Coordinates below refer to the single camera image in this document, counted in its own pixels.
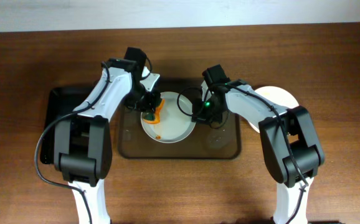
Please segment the green orange sponge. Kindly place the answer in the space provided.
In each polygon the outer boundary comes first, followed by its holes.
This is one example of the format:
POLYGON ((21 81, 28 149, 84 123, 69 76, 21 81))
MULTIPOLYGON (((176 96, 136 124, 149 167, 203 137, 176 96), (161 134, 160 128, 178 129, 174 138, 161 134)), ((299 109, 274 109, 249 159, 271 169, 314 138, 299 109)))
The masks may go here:
POLYGON ((142 120, 148 124, 158 124, 160 122, 160 112, 164 106, 165 99, 160 99, 159 105, 155 108, 154 112, 146 113, 142 116, 142 120))

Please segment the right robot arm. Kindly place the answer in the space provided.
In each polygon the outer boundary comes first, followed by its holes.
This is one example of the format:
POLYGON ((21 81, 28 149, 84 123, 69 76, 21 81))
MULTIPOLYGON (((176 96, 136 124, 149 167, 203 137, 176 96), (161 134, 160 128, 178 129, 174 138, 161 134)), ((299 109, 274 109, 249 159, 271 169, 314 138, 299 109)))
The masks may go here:
POLYGON ((302 106, 280 106, 256 93, 243 80, 231 80, 220 65, 203 71, 201 98, 192 105, 193 121, 224 124, 235 113, 259 129, 263 158, 277 183, 273 223, 307 223, 308 192, 324 163, 315 126, 302 106))

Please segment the pale green plate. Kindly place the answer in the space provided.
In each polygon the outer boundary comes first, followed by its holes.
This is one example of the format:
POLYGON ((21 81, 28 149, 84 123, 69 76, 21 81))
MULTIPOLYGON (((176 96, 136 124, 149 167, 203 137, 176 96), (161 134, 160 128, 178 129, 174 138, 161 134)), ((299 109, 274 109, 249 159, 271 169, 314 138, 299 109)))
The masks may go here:
POLYGON ((148 124, 142 120, 141 125, 145 133, 153 140, 161 143, 175 143, 186 139, 193 131, 196 123, 185 113, 191 114, 192 103, 185 96, 179 93, 165 91, 161 93, 161 98, 165 99, 164 106, 160 112, 160 122, 158 124, 148 124))

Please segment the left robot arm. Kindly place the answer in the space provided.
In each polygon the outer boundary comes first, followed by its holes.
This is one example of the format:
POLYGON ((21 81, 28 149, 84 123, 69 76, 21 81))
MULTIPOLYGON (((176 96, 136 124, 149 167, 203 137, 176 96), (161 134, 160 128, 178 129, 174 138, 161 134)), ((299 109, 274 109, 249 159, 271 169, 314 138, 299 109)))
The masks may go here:
POLYGON ((128 47, 123 58, 102 62, 102 75, 90 94, 55 125, 54 167, 72 190, 80 223, 111 223, 104 181, 112 162, 110 120, 120 106, 158 119, 163 105, 154 89, 158 75, 146 68, 147 55, 128 47))

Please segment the white plate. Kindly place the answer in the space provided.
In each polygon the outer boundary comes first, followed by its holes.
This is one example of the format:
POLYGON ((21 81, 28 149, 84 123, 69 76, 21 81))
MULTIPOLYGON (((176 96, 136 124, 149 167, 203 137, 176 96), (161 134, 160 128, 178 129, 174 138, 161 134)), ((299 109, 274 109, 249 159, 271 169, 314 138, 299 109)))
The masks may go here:
MULTIPOLYGON (((278 106, 286 108, 295 108, 299 106, 296 98, 291 93, 277 86, 264 86, 257 89, 250 87, 249 91, 252 91, 254 95, 265 98, 278 106)), ((248 99, 252 100, 253 105, 257 106, 257 108, 253 108, 252 106, 248 107, 249 115, 246 120, 249 122, 249 125, 259 133, 258 123, 270 115, 275 115, 272 112, 268 112, 268 109, 263 110, 264 104, 258 99, 251 96, 248 96, 248 99)))
MULTIPOLYGON (((291 93, 276 86, 260 87, 255 90, 255 93, 267 99, 268 101, 271 101, 277 106, 282 106, 286 108, 295 108, 299 105, 296 98, 291 93)), ((269 108, 267 108, 260 113, 253 114, 252 119, 248 119, 247 121, 249 125, 256 132, 259 133, 260 130, 258 127, 258 123, 264 120, 266 117, 274 117, 274 116, 275 114, 271 112, 269 108)))

